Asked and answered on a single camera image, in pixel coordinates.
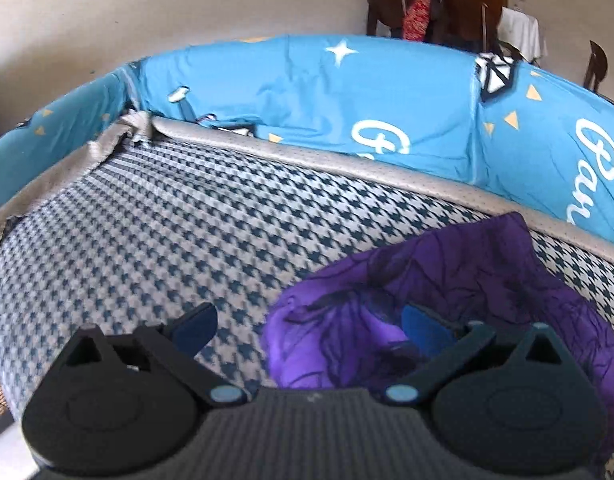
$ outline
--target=houndstooth mattress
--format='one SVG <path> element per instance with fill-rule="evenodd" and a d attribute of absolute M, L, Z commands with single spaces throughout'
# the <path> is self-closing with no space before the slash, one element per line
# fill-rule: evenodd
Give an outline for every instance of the houndstooth mattress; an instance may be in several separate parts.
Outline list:
<path fill-rule="evenodd" d="M 270 384 L 260 335 L 280 291 L 339 258 L 486 215 L 425 195 L 240 152 L 124 140 L 96 170 L 11 222 L 0 243 L 0 378 L 15 416 L 78 326 L 131 332 L 204 301 L 198 359 Z M 614 327 L 614 265 L 537 232 L 549 270 Z"/>

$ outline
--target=white four-pointed star print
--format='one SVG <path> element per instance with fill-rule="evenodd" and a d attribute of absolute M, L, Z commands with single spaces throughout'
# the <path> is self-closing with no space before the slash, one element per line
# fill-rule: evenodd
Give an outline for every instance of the white four-pointed star print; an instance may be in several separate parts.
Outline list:
<path fill-rule="evenodd" d="M 340 63 L 345 58 L 345 56 L 348 56 L 349 54 L 358 54 L 357 50 L 352 50 L 347 47 L 346 40 L 342 40 L 336 46 L 327 47 L 325 50 L 334 53 L 334 55 L 336 56 L 336 66 L 338 68 L 340 68 Z"/>

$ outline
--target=white cloth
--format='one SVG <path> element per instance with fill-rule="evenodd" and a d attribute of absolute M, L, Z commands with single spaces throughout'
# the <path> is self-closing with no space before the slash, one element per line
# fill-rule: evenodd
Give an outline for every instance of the white cloth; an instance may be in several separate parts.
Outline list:
<path fill-rule="evenodd" d="M 523 12 L 503 7 L 498 39 L 515 46 L 527 61 L 541 56 L 538 20 Z"/>

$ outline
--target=purple fabric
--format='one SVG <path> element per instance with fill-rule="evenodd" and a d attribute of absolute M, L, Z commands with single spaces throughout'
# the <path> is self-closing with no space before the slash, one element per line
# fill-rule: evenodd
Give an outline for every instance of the purple fabric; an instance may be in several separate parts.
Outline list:
<path fill-rule="evenodd" d="M 355 254 L 288 288 L 263 333 L 271 377 L 284 388 L 385 387 L 421 361 L 399 329 L 406 304 L 448 322 L 551 325 L 607 407 L 609 430 L 597 459 L 609 458 L 614 331 L 593 302 L 547 271 L 518 213 Z"/>

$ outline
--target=purple cloth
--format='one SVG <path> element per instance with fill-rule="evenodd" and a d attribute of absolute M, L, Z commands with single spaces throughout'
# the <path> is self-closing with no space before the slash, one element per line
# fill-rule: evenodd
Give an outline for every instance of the purple cloth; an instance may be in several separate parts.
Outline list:
<path fill-rule="evenodd" d="M 288 288 L 263 332 L 271 377 L 284 388 L 385 387 L 421 362 L 399 328 L 406 304 L 452 323 L 551 325 L 608 410 L 608 435 L 597 462 L 609 458 L 614 331 L 593 302 L 547 271 L 518 213 L 355 254 Z"/>

